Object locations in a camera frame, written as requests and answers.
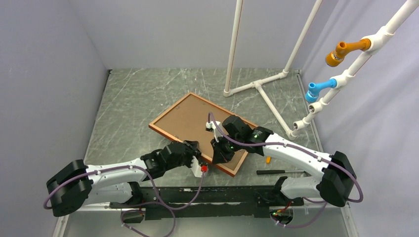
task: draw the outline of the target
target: black screwdriver handle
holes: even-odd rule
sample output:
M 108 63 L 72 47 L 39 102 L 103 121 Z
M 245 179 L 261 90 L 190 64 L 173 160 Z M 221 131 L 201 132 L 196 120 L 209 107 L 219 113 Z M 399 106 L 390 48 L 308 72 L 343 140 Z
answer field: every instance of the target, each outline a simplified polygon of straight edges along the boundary
M 271 170 L 257 170 L 257 175 L 263 175 L 263 174 L 284 174 L 285 170 L 283 169 L 271 169 Z

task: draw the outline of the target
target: screwdriver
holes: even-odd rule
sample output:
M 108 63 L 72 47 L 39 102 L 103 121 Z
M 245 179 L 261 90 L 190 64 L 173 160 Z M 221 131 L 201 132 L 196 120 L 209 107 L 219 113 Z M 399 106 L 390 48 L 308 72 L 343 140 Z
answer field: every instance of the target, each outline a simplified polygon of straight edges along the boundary
M 285 174 L 285 173 L 304 173 L 304 170 L 283 170 L 283 169 L 270 169 L 270 170 L 257 170 L 257 175 L 264 174 Z

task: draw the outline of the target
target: pipe elbow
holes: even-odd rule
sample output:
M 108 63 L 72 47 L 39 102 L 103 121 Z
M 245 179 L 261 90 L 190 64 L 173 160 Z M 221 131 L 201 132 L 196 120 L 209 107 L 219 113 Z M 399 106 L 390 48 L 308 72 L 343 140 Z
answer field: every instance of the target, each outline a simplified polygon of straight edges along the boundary
M 366 51 L 371 47 L 371 41 L 369 39 L 361 39 L 358 42 L 346 43 L 339 42 L 336 46 L 336 49 L 330 52 L 326 56 L 326 64 L 330 67 L 336 67 L 345 59 L 345 56 L 355 50 Z
M 320 91 L 326 88 L 335 88 L 336 86 L 337 81 L 334 78 L 318 84 L 312 82 L 308 84 L 308 91 L 305 94 L 305 100 L 309 103 L 314 103 L 319 98 Z

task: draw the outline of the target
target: wooden frame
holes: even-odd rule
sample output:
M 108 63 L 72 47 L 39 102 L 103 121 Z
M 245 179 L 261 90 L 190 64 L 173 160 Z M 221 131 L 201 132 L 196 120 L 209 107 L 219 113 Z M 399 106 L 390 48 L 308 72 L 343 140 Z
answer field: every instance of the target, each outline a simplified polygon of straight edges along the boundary
M 156 131 L 156 132 L 158 132 L 159 134 L 161 134 L 162 136 L 164 136 L 164 137 L 166 137 L 166 138 L 168 138 L 169 140 L 172 140 L 172 141 L 181 141 L 177 136 L 175 136 L 175 135 L 173 135 L 173 134 L 170 134 L 169 132 L 167 132 L 166 130 L 164 130 L 164 129 L 162 129 L 161 127 L 159 127 L 158 125 L 157 125 L 157 123 L 159 123 L 159 121 L 161 121 L 161 119 L 164 117 L 164 116 L 166 116 L 168 113 L 170 113 L 173 109 L 175 109 L 175 108 L 179 108 L 179 105 L 183 102 L 183 101 L 185 101 L 187 98 L 189 98 L 190 96 L 193 96 L 193 97 L 195 97 L 196 99 L 199 99 L 199 100 L 201 100 L 201 101 L 203 101 L 203 103 L 205 104 L 205 103 L 207 103 L 208 105 L 210 105 L 210 106 L 213 106 L 213 107 L 215 107 L 219 112 L 221 111 L 221 112 L 224 112 L 224 113 L 227 113 L 227 114 L 229 114 L 229 115 L 235 115 L 234 113 L 232 113 L 231 111 L 228 111 L 228 110 L 226 110 L 225 108 L 223 108 L 223 107 L 221 107 L 221 106 L 219 106 L 219 105 L 216 105 L 216 104 L 214 104 L 213 102 L 211 102 L 211 101 L 209 101 L 209 100 L 206 100 L 205 98 L 202 98 L 201 96 L 199 96 L 199 95 L 197 95 L 197 94 L 195 94 L 195 93 L 192 93 L 192 92 L 189 92 L 189 93 L 187 93 L 185 96 L 183 96 L 180 100 L 178 100 L 175 104 L 173 104 L 172 106 L 170 106 L 166 111 L 164 111 L 161 115 L 159 115 L 156 119 L 154 119 L 148 126 L 149 126 L 149 128 L 151 128 L 152 130 L 154 130 L 154 131 Z M 252 123 L 252 122 L 250 122 L 250 121 L 248 121 L 248 120 L 246 120 L 246 119 L 244 119 L 244 118 L 242 118 L 241 117 L 241 119 L 245 122 L 245 123 L 247 123 L 251 128 L 255 128 L 255 127 L 257 127 L 257 125 L 256 124 L 254 124 L 254 123 Z M 202 123 L 202 130 L 204 131 L 204 126 L 205 126 L 205 124 L 204 123 Z M 227 174 L 229 174 L 230 176 L 232 176 L 232 177 L 234 177 L 236 174 L 237 174 L 237 172 L 239 171 L 239 169 L 240 169 L 240 167 L 242 166 L 242 164 L 243 164 L 243 161 L 245 160 L 245 158 L 246 158 L 246 156 L 247 156 L 247 154 L 248 154 L 248 152 L 246 152 L 246 151 L 244 151 L 244 150 L 242 150 L 242 152 L 243 152 L 243 155 L 240 157 L 240 160 L 238 161 L 238 163 L 236 164 L 236 167 L 235 168 L 229 168 L 229 167 L 227 167 L 225 164 L 217 164 L 217 165 L 215 165 L 218 169 L 220 169 L 220 170 L 222 170 L 222 171 L 224 171 L 225 173 L 227 173 Z M 212 163 L 212 154 L 211 155 L 208 155 L 208 154 L 204 154 L 204 153 L 202 153 L 202 158 L 204 159 L 204 160 L 206 160 L 208 163 Z

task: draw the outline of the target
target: floor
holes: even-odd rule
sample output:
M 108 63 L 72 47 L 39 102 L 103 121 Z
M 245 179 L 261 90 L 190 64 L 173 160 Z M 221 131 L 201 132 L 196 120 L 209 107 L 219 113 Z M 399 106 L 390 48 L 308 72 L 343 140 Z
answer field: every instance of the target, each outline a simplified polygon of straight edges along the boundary
M 273 76 L 281 69 L 233 70 L 231 87 Z M 159 114 L 192 91 L 244 118 L 286 137 L 268 106 L 255 89 L 224 97 L 226 69 L 120 69 L 112 70 L 97 114 L 93 134 L 85 157 L 86 164 L 111 164 L 129 161 L 162 148 L 169 140 L 148 128 Z M 263 86 L 286 123 L 291 126 L 307 114 L 298 78 L 290 72 L 284 79 Z M 306 128 L 296 143 L 318 150 L 311 127 Z M 249 154 L 236 177 L 215 168 L 210 169 L 205 185 L 273 185 L 280 175 L 256 176 L 257 169 L 294 170 L 280 160 L 265 163 L 265 158 Z M 197 186 L 187 167 L 168 171 L 156 180 L 158 186 Z M 141 183 L 150 186 L 149 182 Z
M 235 69 L 232 88 L 279 73 L 276 69 Z M 148 123 L 187 92 L 192 91 L 254 123 L 272 129 L 286 137 L 275 117 L 255 89 L 225 98 L 222 91 L 225 69 L 121 69 L 112 70 L 107 82 L 96 123 L 86 153 L 87 164 L 111 164 L 129 161 L 142 154 L 162 148 L 169 140 L 148 128 Z M 300 84 L 295 73 L 264 85 L 288 125 L 307 114 Z M 297 138 L 296 143 L 318 150 L 311 127 Z M 265 163 L 265 158 L 250 154 L 235 178 L 210 169 L 204 185 L 272 185 L 281 175 L 256 176 L 257 169 L 297 169 L 280 160 Z M 156 180 L 158 186 L 194 186 L 195 178 L 186 167 L 168 171 Z M 140 185 L 149 186 L 148 182 Z M 291 224 L 306 223 L 318 208 L 294 208 Z M 65 237 L 84 236 L 139 236 L 121 228 L 120 211 L 116 209 L 81 208 L 71 214 L 65 228 Z M 171 219 L 144 221 L 133 225 L 151 236 L 165 235 L 172 225 Z M 177 218 L 172 236 L 268 236 L 284 237 L 348 236 L 340 208 L 326 208 L 315 224 L 302 229 L 283 229 L 268 218 L 252 216 Z

